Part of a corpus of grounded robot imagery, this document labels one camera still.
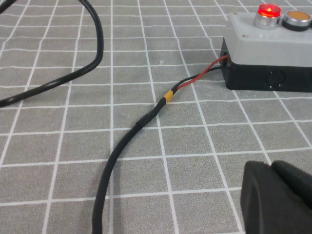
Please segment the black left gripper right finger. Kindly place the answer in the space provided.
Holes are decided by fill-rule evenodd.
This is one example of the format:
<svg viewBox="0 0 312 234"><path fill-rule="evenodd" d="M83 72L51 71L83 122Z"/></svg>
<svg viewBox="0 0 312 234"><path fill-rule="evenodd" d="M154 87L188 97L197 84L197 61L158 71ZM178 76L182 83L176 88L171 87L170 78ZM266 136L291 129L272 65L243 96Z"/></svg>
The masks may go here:
<svg viewBox="0 0 312 234"><path fill-rule="evenodd" d="M304 203L312 208L312 175L282 160L274 161L271 167L297 194Z"/></svg>

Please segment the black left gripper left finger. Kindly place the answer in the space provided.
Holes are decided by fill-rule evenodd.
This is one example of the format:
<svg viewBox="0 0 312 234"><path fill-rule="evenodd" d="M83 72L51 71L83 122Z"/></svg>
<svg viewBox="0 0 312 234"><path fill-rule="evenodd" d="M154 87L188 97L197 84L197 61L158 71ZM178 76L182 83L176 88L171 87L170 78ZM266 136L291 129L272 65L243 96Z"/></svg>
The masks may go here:
<svg viewBox="0 0 312 234"><path fill-rule="evenodd" d="M312 232L312 209L266 163L246 162L240 206L247 234Z"/></svg>

